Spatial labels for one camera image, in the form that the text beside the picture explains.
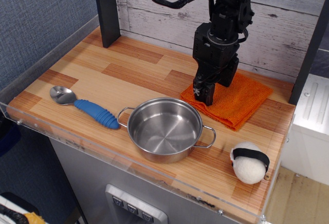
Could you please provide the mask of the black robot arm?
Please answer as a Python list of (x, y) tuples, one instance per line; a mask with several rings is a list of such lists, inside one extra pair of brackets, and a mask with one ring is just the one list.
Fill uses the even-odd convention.
[(240, 43), (248, 38), (254, 12), (251, 0), (208, 0), (210, 21), (195, 31), (193, 58), (198, 70), (193, 80), (195, 99), (212, 105), (215, 85), (228, 87), (236, 73)]

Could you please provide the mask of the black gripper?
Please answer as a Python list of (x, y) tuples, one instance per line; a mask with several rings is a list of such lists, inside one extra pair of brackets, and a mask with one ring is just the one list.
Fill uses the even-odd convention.
[(197, 101), (206, 106), (213, 103), (215, 83), (229, 87), (239, 64), (238, 36), (223, 41), (210, 34), (211, 23), (201, 24), (194, 35), (193, 58), (198, 69), (193, 80), (193, 93)]

